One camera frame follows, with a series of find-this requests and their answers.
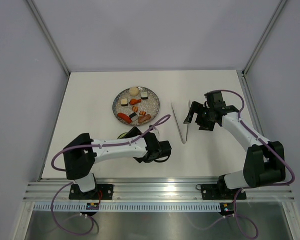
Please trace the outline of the stainless steel tongs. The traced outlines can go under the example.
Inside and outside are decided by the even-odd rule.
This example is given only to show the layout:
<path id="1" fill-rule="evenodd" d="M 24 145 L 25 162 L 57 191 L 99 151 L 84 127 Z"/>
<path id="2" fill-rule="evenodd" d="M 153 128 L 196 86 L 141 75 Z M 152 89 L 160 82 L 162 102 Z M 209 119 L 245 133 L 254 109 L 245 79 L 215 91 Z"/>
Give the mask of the stainless steel tongs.
<path id="1" fill-rule="evenodd" d="M 180 137 L 182 144 L 186 144 L 188 139 L 188 124 L 184 124 L 184 120 L 186 119 L 188 112 L 190 109 L 190 101 L 183 103 L 171 103 L 171 110 L 174 122 L 177 127 L 177 131 Z"/>

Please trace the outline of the green round lid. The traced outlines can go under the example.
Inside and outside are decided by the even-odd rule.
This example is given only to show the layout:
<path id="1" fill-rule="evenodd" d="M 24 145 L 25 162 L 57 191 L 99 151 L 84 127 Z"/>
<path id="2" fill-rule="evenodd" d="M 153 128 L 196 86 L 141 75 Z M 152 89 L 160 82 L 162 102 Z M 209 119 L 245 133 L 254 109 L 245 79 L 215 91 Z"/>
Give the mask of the green round lid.
<path id="1" fill-rule="evenodd" d="M 122 134 L 120 134 L 119 136 L 118 136 L 118 139 L 122 139 L 122 138 L 124 138 L 124 136 L 126 135 L 127 133 L 122 133 Z"/>

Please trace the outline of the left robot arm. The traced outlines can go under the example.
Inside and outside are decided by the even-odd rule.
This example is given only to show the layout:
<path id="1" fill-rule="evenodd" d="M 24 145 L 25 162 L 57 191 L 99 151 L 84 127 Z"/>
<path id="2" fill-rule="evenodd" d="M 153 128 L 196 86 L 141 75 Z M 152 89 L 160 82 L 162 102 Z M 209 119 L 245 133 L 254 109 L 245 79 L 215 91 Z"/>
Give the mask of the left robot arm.
<path id="1" fill-rule="evenodd" d="M 125 157 L 134 158 L 139 163 L 167 161 L 172 147 L 169 141 L 158 140 L 156 127 L 168 119 L 168 116 L 163 117 L 144 133 L 133 127 L 123 138 L 109 141 L 94 140 L 88 133 L 80 134 L 63 149 L 67 179 L 74 181 L 85 198 L 92 199 L 98 192 L 91 172 L 94 164 Z"/>

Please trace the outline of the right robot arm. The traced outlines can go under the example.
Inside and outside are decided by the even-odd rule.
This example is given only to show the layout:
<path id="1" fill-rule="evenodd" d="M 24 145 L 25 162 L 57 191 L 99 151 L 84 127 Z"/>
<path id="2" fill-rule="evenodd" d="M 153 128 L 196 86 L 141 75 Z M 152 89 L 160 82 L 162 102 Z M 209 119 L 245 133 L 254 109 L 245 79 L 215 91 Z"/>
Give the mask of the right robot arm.
<path id="1" fill-rule="evenodd" d="M 222 92 L 205 94 L 205 103 L 192 102 L 185 123 L 190 123 L 193 114 L 200 130 L 213 131 L 215 125 L 226 129 L 246 152 L 243 169 L 218 178 L 211 196 L 218 194 L 223 199 L 233 198 L 240 188 L 268 186 L 285 180 L 284 148 L 279 141 L 270 141 L 244 123 L 241 109 L 227 105 Z"/>

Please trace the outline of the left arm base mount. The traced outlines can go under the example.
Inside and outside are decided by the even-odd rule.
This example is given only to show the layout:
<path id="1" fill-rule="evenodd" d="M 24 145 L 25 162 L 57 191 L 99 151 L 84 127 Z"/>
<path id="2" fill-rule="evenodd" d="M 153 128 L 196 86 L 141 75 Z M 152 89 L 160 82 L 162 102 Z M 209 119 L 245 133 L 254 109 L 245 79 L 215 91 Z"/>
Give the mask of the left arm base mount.
<path id="1" fill-rule="evenodd" d="M 71 185 L 70 200 L 112 200 L 113 184 L 97 184 L 94 190 L 82 192 L 77 184 Z"/>

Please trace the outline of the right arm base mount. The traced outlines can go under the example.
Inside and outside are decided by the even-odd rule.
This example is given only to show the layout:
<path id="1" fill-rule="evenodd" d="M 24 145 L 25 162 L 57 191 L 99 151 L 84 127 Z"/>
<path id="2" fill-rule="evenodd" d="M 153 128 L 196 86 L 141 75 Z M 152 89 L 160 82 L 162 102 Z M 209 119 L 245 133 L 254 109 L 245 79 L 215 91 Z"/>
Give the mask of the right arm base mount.
<path id="1" fill-rule="evenodd" d="M 237 189 L 221 191 L 217 184 L 197 184 L 195 188 L 201 192 L 203 200 L 234 200 Z"/>

